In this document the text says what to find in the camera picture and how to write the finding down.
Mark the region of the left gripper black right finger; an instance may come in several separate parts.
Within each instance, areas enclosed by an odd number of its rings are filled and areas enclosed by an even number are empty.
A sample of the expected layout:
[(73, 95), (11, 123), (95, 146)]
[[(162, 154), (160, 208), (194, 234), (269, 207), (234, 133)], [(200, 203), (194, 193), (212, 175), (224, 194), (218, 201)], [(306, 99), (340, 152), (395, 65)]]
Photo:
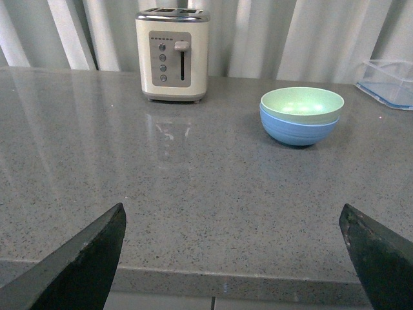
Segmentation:
[(374, 309), (412, 309), (412, 242), (350, 204), (339, 226), (352, 265)]

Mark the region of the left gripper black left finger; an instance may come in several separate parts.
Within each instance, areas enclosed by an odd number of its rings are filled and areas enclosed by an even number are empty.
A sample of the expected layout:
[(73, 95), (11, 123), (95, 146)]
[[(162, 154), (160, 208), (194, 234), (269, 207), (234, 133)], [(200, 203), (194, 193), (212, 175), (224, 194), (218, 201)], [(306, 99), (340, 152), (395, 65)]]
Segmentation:
[(1, 309), (103, 309), (119, 263), (126, 212), (117, 203), (1, 288)]

